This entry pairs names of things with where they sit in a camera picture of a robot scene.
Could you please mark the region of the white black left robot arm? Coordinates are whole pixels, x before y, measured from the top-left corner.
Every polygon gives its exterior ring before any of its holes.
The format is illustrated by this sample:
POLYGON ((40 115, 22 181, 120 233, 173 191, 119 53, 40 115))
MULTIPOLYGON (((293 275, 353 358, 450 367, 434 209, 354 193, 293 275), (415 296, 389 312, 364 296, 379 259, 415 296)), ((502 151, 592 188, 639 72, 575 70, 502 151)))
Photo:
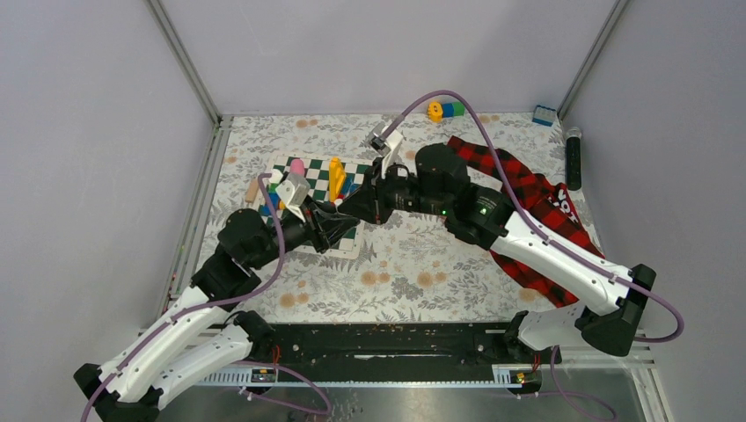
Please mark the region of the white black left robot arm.
POLYGON ((238 305, 269 287, 256 270, 307 242, 319 252, 337 244, 359 219, 332 204, 306 199, 299 216, 268 224, 254 209, 232 213, 215 252, 189 287, 146 332, 108 362, 87 363, 74 374, 88 401, 82 420, 95 411, 104 421, 153 421, 181 392, 235 361, 274 360, 274 329, 255 311, 238 305))

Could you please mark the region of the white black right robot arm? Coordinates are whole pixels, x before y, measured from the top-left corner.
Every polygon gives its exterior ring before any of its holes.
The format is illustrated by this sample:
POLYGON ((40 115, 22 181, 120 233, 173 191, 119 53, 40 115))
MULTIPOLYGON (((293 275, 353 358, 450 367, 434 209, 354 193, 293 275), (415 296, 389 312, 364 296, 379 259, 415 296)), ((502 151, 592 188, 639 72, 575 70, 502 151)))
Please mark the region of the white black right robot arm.
POLYGON ((507 195, 471 182, 467 162, 443 144, 415 156, 415 173, 403 165, 384 167, 378 158, 363 182, 338 210, 371 224, 383 224, 395 210, 440 215, 456 239, 527 265, 577 298, 573 305, 516 314, 505 332, 512 360, 525 362, 553 346, 588 345, 625 357, 647 304, 655 271, 611 263, 548 229, 531 215, 521 217, 507 195))

